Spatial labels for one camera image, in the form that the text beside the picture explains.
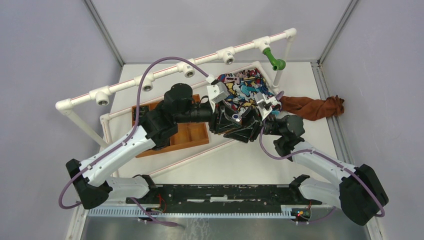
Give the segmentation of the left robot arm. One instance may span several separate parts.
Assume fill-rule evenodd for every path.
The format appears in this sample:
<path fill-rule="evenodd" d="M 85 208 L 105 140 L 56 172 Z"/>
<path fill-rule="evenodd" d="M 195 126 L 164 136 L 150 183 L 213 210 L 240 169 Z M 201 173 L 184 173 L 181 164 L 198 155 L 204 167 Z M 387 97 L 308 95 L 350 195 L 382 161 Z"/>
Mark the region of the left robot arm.
<path fill-rule="evenodd" d="M 170 137 L 178 132 L 178 123 L 211 122 L 217 119 L 221 101 L 229 96 L 222 82 L 207 86 L 206 103 L 196 103 L 192 88 L 177 83 L 168 90 L 155 108 L 142 116 L 136 114 L 134 126 L 124 137 L 98 154 L 66 163 L 72 184 L 84 209 L 90 210 L 107 200 L 120 198 L 141 199 L 150 204 L 158 191 L 148 175 L 138 177 L 113 177 L 112 173 L 138 154 L 165 148 Z"/>

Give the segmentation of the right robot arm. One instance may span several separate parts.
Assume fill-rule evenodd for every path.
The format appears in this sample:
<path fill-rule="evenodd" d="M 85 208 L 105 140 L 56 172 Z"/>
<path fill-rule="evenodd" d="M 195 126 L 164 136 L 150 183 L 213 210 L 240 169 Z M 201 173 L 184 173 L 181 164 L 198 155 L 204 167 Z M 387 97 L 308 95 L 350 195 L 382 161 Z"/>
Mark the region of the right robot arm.
<path fill-rule="evenodd" d="M 263 119 L 256 109 L 240 115 L 220 107 L 218 124 L 224 137 L 243 143 L 259 141 L 262 151 L 274 160 L 289 160 L 323 177 L 300 176 L 289 189 L 289 199 L 295 204 L 317 200 L 333 206 L 355 224 L 364 226 L 372 218 L 386 215 L 389 198 L 374 169 L 369 165 L 355 166 L 333 158 L 307 142 L 303 119 L 297 115 Z"/>

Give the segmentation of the green plastic water faucet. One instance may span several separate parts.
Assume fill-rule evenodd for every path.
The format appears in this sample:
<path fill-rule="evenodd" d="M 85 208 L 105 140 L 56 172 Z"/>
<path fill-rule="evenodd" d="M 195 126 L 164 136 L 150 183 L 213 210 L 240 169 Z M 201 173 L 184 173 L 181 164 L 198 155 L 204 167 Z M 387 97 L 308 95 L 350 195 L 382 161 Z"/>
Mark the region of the green plastic water faucet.
<path fill-rule="evenodd" d="M 274 71 L 282 71 L 286 68 L 286 62 L 283 59 L 275 58 L 269 47 L 265 48 L 262 53 L 267 57 Z"/>

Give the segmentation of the comic print cloth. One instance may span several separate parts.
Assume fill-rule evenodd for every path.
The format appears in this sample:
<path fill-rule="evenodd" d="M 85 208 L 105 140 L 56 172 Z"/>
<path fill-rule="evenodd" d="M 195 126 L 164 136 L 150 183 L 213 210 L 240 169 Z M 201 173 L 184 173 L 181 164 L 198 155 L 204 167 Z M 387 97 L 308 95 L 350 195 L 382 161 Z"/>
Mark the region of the comic print cloth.
<path fill-rule="evenodd" d="M 239 114 L 243 114 L 248 108 L 257 106 L 254 98 L 256 94 L 262 93 L 267 97 L 274 96 L 272 90 L 269 89 L 266 77 L 258 68 L 221 74 L 216 80 L 224 83 L 229 92 L 225 102 Z"/>

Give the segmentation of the wooden compartment tray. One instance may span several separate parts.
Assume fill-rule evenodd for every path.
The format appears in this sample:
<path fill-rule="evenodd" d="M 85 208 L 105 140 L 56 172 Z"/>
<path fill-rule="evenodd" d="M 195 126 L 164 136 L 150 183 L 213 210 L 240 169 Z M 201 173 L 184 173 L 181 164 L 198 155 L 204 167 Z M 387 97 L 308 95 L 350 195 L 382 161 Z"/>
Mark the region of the wooden compartment tray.
<path fill-rule="evenodd" d="M 178 132 L 171 136 L 169 139 L 168 146 L 157 149 L 157 150 L 147 150 L 139 155 L 136 158 L 142 158 L 182 149 L 187 149 L 191 147 L 196 147 L 200 145 L 205 145 L 210 142 L 207 126 L 202 122 L 195 123 L 179 123 Z"/>

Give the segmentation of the brown cloth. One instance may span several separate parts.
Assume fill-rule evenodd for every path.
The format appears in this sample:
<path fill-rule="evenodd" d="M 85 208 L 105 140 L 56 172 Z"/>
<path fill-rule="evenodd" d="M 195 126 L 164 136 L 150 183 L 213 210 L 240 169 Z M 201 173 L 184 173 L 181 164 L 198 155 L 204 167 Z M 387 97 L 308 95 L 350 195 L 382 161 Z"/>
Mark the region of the brown cloth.
<path fill-rule="evenodd" d="M 345 100 L 338 95 L 330 96 L 326 99 L 312 99 L 306 96 L 282 96 L 279 101 L 282 103 L 284 111 L 308 121 L 337 117 L 345 111 Z"/>

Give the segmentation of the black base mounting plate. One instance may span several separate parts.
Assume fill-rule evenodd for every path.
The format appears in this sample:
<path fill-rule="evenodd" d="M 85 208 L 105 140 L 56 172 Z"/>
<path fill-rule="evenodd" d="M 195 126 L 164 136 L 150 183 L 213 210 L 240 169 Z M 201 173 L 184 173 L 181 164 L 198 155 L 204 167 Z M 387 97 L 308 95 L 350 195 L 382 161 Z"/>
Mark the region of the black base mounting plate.
<path fill-rule="evenodd" d="M 162 184 L 136 200 L 171 214 L 279 213 L 282 206 L 316 206 L 293 185 Z"/>

